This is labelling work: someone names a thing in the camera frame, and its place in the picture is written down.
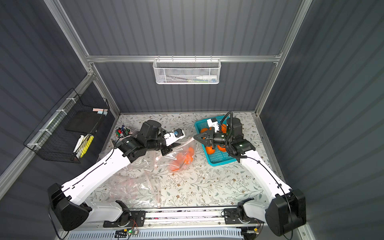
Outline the orange from cluster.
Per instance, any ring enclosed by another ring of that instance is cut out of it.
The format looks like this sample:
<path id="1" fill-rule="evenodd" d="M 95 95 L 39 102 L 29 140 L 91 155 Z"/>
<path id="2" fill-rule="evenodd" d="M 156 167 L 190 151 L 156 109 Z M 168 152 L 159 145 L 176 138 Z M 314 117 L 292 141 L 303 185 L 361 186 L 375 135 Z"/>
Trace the orange from cluster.
<path id="1" fill-rule="evenodd" d="M 220 150 L 223 153 L 225 153 L 227 151 L 225 145 L 217 145 L 217 148 L 218 148 L 218 150 Z"/>

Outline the clear pink-dotted zip-top bag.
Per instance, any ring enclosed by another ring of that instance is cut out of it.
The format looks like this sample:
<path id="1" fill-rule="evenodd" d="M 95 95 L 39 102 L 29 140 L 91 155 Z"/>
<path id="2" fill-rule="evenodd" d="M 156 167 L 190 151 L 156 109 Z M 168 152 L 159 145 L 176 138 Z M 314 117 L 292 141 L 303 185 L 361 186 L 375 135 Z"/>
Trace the clear pink-dotted zip-top bag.
<path id="1" fill-rule="evenodd" d="M 95 203 L 122 201 L 132 209 L 160 207 L 159 186 L 153 173 L 156 156 L 156 153 L 149 152 L 122 168 L 96 188 L 90 199 Z"/>

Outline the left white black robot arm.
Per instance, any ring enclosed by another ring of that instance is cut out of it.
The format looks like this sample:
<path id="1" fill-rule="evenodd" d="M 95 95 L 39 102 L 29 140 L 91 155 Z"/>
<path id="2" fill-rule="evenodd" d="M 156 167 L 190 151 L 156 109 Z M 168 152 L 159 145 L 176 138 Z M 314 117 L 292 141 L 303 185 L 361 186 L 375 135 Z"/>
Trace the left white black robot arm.
<path id="1" fill-rule="evenodd" d="M 168 132 L 157 121 L 144 122 L 137 134 L 117 141 L 104 158 L 82 174 L 62 185 L 51 185 L 48 188 L 48 212 L 55 214 L 63 230 L 67 232 L 85 222 L 109 221 L 126 226 L 130 222 L 131 213 L 122 201 L 91 205 L 86 199 L 112 175 L 145 156 L 147 152 L 160 151 L 165 156 L 185 136 L 182 129 Z"/>

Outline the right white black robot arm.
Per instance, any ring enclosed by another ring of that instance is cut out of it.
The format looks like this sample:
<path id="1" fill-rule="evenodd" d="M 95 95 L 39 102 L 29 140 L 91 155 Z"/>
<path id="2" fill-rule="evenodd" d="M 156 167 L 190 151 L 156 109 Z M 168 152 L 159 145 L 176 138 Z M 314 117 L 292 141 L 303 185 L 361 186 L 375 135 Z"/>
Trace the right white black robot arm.
<path id="1" fill-rule="evenodd" d="M 207 129 L 197 128 L 194 140 L 213 150 L 224 148 L 230 158 L 235 159 L 257 180 L 267 197 L 265 203 L 254 198 L 238 202 L 235 214 L 225 210 L 225 216 L 236 222 L 253 220 L 266 223 L 276 236 L 283 236 L 307 222 L 306 197 L 281 180 L 262 160 L 255 146 L 245 139 L 240 119 L 232 112 L 219 118 L 206 119 Z"/>

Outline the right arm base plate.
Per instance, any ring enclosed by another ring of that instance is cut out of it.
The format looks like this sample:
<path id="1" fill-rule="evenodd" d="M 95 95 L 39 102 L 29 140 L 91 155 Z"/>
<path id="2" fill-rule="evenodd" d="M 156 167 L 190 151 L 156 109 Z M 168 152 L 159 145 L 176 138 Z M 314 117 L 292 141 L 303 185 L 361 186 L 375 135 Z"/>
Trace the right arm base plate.
<path id="1" fill-rule="evenodd" d="M 238 210 L 237 208 L 226 208 L 221 212 L 221 216 L 227 225 L 264 224 L 261 220 L 246 216 L 242 210 Z"/>

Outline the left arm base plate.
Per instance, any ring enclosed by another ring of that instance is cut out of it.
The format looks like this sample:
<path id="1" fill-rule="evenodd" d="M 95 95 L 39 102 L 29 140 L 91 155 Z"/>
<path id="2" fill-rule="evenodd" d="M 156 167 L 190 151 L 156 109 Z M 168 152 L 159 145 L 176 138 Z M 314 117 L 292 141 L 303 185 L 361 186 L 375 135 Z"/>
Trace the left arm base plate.
<path id="1" fill-rule="evenodd" d="M 143 227 L 146 211 L 129 211 L 123 212 L 122 215 L 114 222 L 104 221 L 104 228 L 132 228 L 132 227 Z"/>

